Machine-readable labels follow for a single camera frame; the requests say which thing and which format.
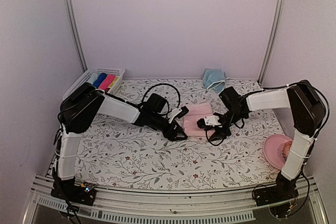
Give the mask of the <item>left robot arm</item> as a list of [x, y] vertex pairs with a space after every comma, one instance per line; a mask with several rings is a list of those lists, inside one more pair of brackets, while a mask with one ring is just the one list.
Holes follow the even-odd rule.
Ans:
[[70, 96], [62, 101], [57, 115], [60, 129], [56, 135], [58, 161], [53, 175], [59, 181], [57, 190], [67, 200], [78, 195], [78, 188], [73, 185], [75, 162], [79, 142], [89, 129], [96, 115], [103, 114], [136, 126], [148, 126], [162, 132], [170, 141], [188, 138], [177, 119], [185, 116], [186, 106], [162, 113], [167, 100], [158, 94], [151, 94], [146, 101], [135, 104], [115, 95], [95, 88], [88, 82], [82, 84]]

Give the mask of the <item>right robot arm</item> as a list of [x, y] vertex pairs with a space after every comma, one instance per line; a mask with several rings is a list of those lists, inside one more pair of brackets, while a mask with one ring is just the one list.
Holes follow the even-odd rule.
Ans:
[[291, 194], [292, 187], [302, 174], [321, 130], [329, 120], [331, 109], [328, 99], [308, 80], [279, 87], [264, 87], [243, 95], [229, 87], [224, 89], [219, 97], [227, 111], [224, 114], [214, 113], [205, 117], [206, 130], [214, 130], [214, 133], [207, 137], [210, 143], [229, 137], [231, 126], [238, 121], [244, 121], [252, 112], [286, 111], [286, 115], [291, 117], [292, 147], [277, 176], [276, 186], [271, 190], [271, 196], [276, 201], [284, 200]]

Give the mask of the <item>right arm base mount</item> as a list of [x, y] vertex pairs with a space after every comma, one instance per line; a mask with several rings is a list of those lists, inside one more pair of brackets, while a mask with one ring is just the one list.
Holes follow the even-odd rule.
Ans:
[[257, 185], [251, 193], [257, 206], [279, 203], [285, 200], [294, 200], [299, 196], [296, 183], [276, 184], [273, 186]]

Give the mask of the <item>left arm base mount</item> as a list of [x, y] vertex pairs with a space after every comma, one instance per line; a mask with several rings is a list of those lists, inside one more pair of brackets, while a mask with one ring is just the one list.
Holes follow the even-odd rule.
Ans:
[[68, 180], [56, 180], [53, 183], [51, 196], [62, 200], [68, 200], [82, 205], [93, 206], [97, 191], [95, 189], [87, 190], [75, 184], [75, 178]]

